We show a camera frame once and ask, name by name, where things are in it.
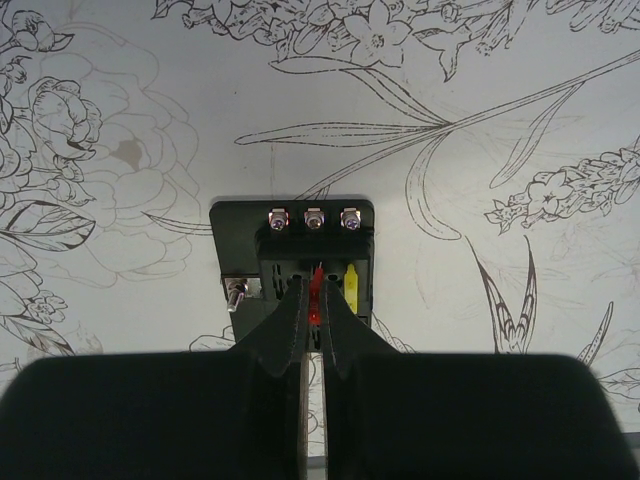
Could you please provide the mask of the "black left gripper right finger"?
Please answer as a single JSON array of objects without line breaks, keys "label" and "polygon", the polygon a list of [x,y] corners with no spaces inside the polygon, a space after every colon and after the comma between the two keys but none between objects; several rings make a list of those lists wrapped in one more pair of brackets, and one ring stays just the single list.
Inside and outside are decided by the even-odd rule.
[{"label": "black left gripper right finger", "polygon": [[606,397],[563,355],[402,353],[319,295],[331,479],[635,479]]}]

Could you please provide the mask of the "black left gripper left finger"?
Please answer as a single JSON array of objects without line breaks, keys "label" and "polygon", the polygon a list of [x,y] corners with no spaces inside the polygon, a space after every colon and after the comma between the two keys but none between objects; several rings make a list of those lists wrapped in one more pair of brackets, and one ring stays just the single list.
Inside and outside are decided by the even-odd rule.
[{"label": "black left gripper left finger", "polygon": [[303,479],[309,284],[227,350],[41,359],[1,400],[5,479]]}]

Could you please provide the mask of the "yellow blade fuse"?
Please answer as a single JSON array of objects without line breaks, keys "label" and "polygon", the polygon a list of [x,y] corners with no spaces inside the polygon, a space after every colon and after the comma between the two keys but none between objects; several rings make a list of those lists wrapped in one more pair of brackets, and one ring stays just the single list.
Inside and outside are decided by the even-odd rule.
[{"label": "yellow blade fuse", "polygon": [[358,314],[359,306],[359,276],[356,267],[350,263],[346,267],[343,277],[344,299],[354,315]]}]

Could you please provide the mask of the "red blade fuse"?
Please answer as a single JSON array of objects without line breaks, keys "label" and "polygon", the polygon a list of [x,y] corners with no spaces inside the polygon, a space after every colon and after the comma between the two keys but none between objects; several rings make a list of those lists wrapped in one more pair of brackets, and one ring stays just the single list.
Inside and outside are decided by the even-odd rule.
[{"label": "red blade fuse", "polygon": [[314,269],[309,283],[309,311],[308,323],[311,327],[317,327],[321,324],[320,315],[320,293],[324,282],[323,264],[319,263]]}]

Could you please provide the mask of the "black fuse box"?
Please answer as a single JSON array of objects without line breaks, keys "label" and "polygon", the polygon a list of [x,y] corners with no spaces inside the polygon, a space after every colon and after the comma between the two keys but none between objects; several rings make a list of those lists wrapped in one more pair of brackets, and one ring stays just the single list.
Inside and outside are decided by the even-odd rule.
[{"label": "black fuse box", "polygon": [[209,220],[234,336],[246,337],[270,315],[299,278],[319,263],[344,295],[353,263],[359,276],[358,316],[372,322],[373,204],[364,198],[220,200]]}]

